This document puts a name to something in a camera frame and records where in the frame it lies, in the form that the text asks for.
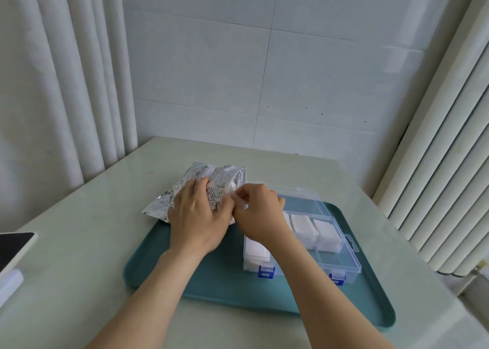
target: white table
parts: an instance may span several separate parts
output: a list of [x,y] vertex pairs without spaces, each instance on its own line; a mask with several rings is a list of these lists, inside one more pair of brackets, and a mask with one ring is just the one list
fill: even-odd
[[[489,336],[335,161],[154,138],[21,228],[39,234],[0,309],[1,348],[79,348],[131,295],[122,268],[155,219],[141,210],[194,160],[309,188],[345,215],[397,314],[398,348],[487,348]],[[298,317],[182,300],[166,348],[309,347]]]

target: forearm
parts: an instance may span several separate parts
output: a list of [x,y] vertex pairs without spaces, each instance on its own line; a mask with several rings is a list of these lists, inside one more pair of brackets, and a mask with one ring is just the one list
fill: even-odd
[[87,348],[161,348],[176,305],[201,257],[168,250]]
[[267,248],[282,268],[313,348],[391,348],[292,233]]

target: hand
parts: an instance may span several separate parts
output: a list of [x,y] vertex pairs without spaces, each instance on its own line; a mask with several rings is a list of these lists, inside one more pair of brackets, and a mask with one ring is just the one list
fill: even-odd
[[245,184],[236,194],[248,203],[246,210],[236,206],[233,216],[241,231],[253,241],[266,245],[282,234],[290,232],[284,218],[285,199],[265,184]]
[[224,196],[218,212],[212,212],[207,200],[209,178],[190,179],[174,198],[168,211],[172,227],[170,250],[196,254],[200,258],[223,240],[231,221],[234,202]]

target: tiled wall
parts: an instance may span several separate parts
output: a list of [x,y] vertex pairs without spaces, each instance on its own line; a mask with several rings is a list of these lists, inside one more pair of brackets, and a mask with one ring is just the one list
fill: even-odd
[[372,195],[468,1],[124,0],[139,140],[337,159]]

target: tablet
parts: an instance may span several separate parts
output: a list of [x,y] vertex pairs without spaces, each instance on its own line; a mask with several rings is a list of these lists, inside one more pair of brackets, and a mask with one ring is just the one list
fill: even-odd
[[37,239],[33,232],[0,233],[0,280],[10,272]]

